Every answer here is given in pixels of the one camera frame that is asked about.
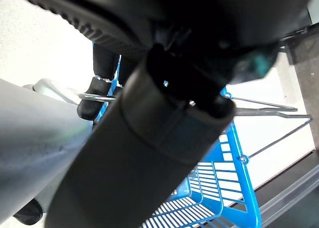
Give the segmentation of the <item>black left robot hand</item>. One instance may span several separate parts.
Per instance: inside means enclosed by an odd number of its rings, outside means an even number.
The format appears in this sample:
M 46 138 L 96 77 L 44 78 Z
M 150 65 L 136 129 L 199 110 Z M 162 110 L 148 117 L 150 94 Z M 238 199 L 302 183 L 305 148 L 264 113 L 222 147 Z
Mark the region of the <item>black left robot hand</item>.
M 137 228 L 229 125 L 310 0 L 27 0 L 135 70 L 59 186 L 47 228 Z

